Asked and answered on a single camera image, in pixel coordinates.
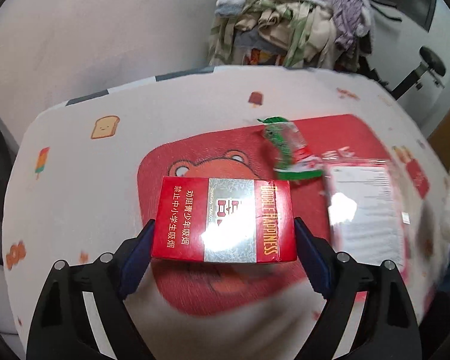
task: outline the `bear ear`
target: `bear ear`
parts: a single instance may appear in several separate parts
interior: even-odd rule
[[[248,157],[245,153],[238,150],[229,150],[224,155],[226,158],[231,158],[236,161],[243,162],[245,165],[248,165]]]
[[[183,176],[192,168],[195,168],[195,164],[187,160],[180,160],[172,164],[172,166],[168,169],[168,175]]]

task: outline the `screw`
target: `screw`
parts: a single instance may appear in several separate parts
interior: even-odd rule
[[[112,253],[104,253],[100,256],[100,261],[102,263],[109,263],[110,261],[112,261],[112,259],[113,259]]]
[[[345,252],[340,252],[337,254],[337,260],[341,261],[342,263],[348,263],[350,261],[350,256],[346,254]]]
[[[395,263],[393,261],[390,261],[389,259],[385,260],[385,262],[383,263],[383,265],[385,266],[385,268],[387,269],[395,269]]]
[[[60,270],[60,269],[63,269],[63,267],[65,266],[65,261],[63,261],[62,259],[59,259],[54,265],[53,265],[53,267],[56,269],[56,270]]]

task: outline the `white tablecloth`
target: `white tablecloth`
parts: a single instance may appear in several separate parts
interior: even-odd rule
[[[248,103],[253,91],[262,92],[262,106]],[[257,118],[277,115],[296,120],[352,114],[389,151],[402,173],[410,215],[407,288],[421,320],[448,256],[439,228],[447,174],[414,122],[377,83],[324,70],[225,67],[109,92],[42,113],[25,133],[13,167],[3,256],[6,260],[12,245],[22,242],[25,255],[5,274],[24,346],[36,301],[56,260],[91,262],[142,229],[137,169],[144,156],[163,144],[255,126]],[[119,117],[113,136],[90,139],[95,121],[104,116]],[[405,146],[423,169],[430,184],[424,199],[393,146]],[[45,147],[50,147],[48,158],[36,173]],[[187,315],[164,299],[149,269],[125,304],[157,359],[228,360],[292,359],[324,301],[304,279],[231,310]],[[349,350],[362,307],[361,302],[354,306],[336,355]]]

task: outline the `cigarette pack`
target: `cigarette pack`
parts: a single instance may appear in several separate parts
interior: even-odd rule
[[[164,177],[151,255],[210,263],[296,260],[288,181]]]

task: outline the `pile of clothes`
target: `pile of clothes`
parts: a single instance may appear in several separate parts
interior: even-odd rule
[[[217,0],[208,60],[356,71],[373,27],[368,0]]]

